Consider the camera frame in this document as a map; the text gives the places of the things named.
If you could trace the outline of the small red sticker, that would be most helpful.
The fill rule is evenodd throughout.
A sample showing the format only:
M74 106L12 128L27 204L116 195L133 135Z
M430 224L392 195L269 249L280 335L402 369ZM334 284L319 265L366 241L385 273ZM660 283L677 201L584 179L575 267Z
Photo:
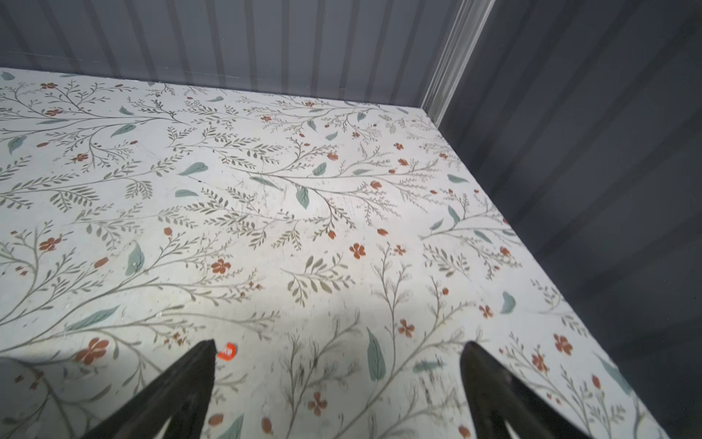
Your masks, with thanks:
M234 343L227 343L217 354L223 361L232 361L238 354L238 346Z

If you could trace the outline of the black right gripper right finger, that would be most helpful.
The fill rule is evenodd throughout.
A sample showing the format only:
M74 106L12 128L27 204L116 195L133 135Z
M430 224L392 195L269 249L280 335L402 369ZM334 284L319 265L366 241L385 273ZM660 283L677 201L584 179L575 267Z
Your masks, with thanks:
M477 438L586 438L478 343L460 358L464 392Z

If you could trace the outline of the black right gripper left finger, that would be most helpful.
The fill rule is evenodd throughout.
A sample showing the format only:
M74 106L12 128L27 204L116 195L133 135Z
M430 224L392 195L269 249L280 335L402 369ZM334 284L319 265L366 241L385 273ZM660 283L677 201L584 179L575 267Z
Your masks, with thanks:
M199 438L215 382L215 341L203 340L86 438Z

